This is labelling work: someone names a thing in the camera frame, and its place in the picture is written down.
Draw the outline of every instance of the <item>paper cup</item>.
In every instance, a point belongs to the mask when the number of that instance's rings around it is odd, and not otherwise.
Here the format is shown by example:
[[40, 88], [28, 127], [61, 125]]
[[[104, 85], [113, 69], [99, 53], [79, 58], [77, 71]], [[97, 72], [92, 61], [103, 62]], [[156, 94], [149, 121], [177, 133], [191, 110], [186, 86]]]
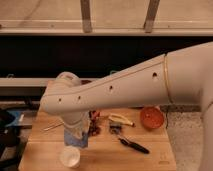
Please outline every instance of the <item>paper cup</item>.
[[76, 147], [66, 146], [60, 154], [61, 163], [70, 168], [77, 168], [80, 164], [80, 151]]

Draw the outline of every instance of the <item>gray floor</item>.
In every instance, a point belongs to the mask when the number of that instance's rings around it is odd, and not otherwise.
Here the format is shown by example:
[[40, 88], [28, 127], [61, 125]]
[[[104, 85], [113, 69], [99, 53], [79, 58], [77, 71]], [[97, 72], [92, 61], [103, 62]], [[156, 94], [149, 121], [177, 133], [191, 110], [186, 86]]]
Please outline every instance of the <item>gray floor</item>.
[[[177, 171], [198, 170], [202, 152], [202, 120], [196, 107], [170, 107], [168, 112], [168, 134], [177, 162]], [[18, 151], [23, 152], [30, 129], [21, 132], [21, 145]], [[4, 157], [14, 155], [14, 148], [8, 148]], [[5, 171], [16, 171], [12, 166]]]

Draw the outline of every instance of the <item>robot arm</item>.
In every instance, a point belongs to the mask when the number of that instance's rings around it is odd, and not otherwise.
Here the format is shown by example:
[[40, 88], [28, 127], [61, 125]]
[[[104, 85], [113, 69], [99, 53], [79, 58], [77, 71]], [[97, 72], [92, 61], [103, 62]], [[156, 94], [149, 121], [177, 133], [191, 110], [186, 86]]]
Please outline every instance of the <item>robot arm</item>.
[[213, 170], [213, 43], [162, 55], [108, 77], [80, 85], [72, 73], [60, 74], [41, 99], [41, 108], [75, 123], [79, 112], [142, 105], [196, 104], [204, 116], [200, 171]]

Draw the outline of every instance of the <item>bowl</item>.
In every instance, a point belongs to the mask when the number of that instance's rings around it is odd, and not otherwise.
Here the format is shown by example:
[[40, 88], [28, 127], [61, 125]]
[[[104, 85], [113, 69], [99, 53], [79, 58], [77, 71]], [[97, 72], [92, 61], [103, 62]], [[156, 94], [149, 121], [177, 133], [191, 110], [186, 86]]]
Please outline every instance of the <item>bowl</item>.
[[156, 107], [144, 107], [140, 112], [140, 120], [144, 127], [156, 129], [163, 125], [163, 113]]

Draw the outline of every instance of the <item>wooden table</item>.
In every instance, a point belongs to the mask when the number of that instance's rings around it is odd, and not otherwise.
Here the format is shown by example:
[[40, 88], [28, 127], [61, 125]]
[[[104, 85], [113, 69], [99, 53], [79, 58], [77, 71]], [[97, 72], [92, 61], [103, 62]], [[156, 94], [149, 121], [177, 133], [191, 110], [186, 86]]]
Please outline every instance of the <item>wooden table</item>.
[[[150, 150], [142, 154], [120, 144], [109, 133], [107, 116], [121, 113], [135, 122], [136, 127], [123, 126], [123, 134]], [[139, 122], [136, 109], [112, 109], [101, 112], [101, 134], [89, 138], [89, 147], [81, 150], [81, 163], [77, 169], [69, 169], [59, 161], [64, 147], [63, 126], [49, 131], [43, 128], [60, 123], [58, 117], [38, 112], [29, 141], [19, 165], [20, 171], [175, 171], [176, 163], [167, 132], [161, 128], [148, 131]]]

